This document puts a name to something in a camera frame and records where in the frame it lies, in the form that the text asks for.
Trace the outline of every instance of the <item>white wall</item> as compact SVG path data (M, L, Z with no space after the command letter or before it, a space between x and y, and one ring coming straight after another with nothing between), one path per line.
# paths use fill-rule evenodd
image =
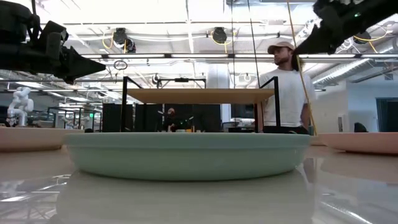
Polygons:
M350 131L360 122L369 132L378 132L376 98L398 97L398 86L350 83L347 90Z
M325 92L317 92L317 100L312 102L312 115L317 133L337 133L338 117L343 117L343 131L349 131L348 99L346 83L326 87Z

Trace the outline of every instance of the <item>man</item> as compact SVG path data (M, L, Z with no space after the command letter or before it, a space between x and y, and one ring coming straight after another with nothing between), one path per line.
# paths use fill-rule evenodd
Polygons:
M174 108L170 108L167 111L167 117L164 120L163 130L168 132L175 132L179 127L179 120L175 115Z
M262 104L264 133L308 134L310 110L293 50L293 45L288 42L280 42L268 48L268 53L274 55L274 63L278 68L260 75L259 81L261 86L272 77L278 77L281 127L276 126L275 97L272 96ZM313 101L316 96L311 79L306 75L303 78L308 97ZM264 88L274 88L274 82Z

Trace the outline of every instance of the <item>bowl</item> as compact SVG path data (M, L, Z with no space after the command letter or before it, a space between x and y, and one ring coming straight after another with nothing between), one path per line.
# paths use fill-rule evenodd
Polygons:
M337 150L398 154L398 133L330 133L319 137L325 145Z
M67 134L77 168L145 180L232 180L293 170L310 136L256 133Z
M83 130L58 128L0 128L0 152L60 149L64 135L69 133L83 133Z

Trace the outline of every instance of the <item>pink bowl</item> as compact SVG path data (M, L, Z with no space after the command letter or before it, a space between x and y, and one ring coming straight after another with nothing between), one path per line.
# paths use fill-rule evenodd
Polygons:
M61 148L64 135L83 132L60 128L0 128L0 152L56 150Z
M319 134L328 147L348 152L398 154L398 133Z

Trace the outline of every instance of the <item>ceiling light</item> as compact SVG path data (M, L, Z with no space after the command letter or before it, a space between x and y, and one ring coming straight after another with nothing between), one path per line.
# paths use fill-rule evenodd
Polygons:
M256 54L257 58L274 58L273 55L270 54ZM236 58L255 58L254 54L237 54Z
M91 89L91 90L77 90L77 91L88 92L88 91L107 91L107 90L102 90L102 89Z
M364 54L364 58L397 58L398 54Z
M228 54L172 54L173 58L226 58Z
M102 52L105 52L105 53L109 54L109 52L107 50L105 50L105 49L100 49L99 51L102 51Z
M16 82L16 84L24 85L32 88L46 88L45 86L34 82Z
M355 54L314 54L314 55L300 55L300 58L353 58Z
M52 91L52 92L71 92L74 90L43 90L43 91Z
M19 202L21 200L24 200L27 198L26 196L16 196L16 197L11 197L7 199L0 200L0 202Z
M57 96L57 97L64 97L64 96L62 96L61 94L58 94L58 93L49 92L49 94L51 94L53 96Z
M17 91L17 90L4 90L4 91ZM31 92L37 92L37 91L40 91L40 90L30 90Z
M90 59L92 59L92 58L102 58L101 55L92 55L92 54L81 55L81 56L82 56L82 57L85 57L85 58L90 58Z
M109 58L164 58L164 54L111 54Z
M87 100L86 98L83 98L83 97L68 97L68 98L71 99L71 100L80 101L80 102L89 101L89 100Z

